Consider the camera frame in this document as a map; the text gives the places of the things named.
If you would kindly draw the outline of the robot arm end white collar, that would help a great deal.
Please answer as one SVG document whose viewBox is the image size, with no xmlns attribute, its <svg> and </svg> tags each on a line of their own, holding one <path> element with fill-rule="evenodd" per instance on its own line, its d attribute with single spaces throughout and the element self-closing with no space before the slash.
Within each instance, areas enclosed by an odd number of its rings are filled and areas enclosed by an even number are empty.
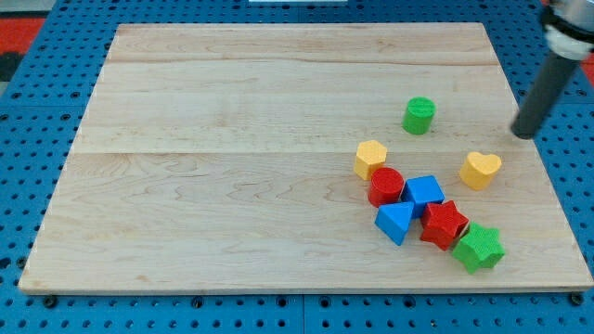
<svg viewBox="0 0 594 334">
<path fill-rule="evenodd" d="M 593 52 L 593 0 L 548 0 L 540 23 L 558 56 L 580 62 Z"/>
</svg>

